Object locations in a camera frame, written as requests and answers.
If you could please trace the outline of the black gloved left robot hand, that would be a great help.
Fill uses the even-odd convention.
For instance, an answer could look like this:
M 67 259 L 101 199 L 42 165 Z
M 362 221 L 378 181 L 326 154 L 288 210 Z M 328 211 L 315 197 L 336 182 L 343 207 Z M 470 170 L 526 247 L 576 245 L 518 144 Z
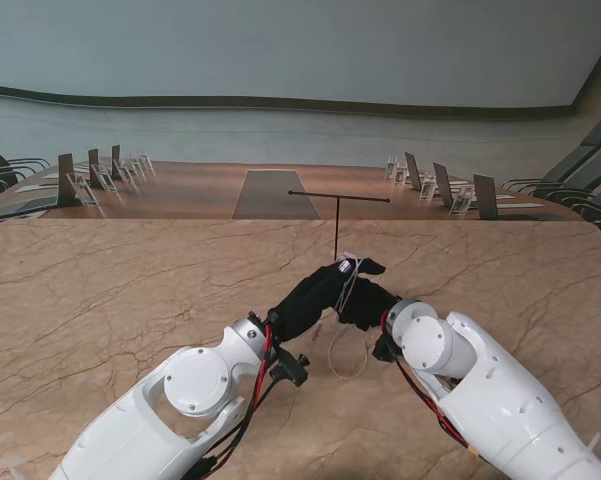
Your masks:
M 370 258 L 345 258 L 317 269 L 269 310 L 268 316 L 274 319 L 274 335 L 287 342 L 316 324 L 324 310 L 330 308 L 338 315 L 357 280 L 384 272 L 385 267 Z

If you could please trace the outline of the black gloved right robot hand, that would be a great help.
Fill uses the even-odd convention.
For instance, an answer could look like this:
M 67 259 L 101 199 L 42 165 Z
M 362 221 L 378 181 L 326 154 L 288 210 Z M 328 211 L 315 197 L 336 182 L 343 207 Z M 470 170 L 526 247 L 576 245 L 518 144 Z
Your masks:
M 385 313 L 401 300 L 400 296 L 393 295 L 377 283 L 361 278 L 354 284 L 344 308 L 338 313 L 338 320 L 367 331 L 378 327 Z

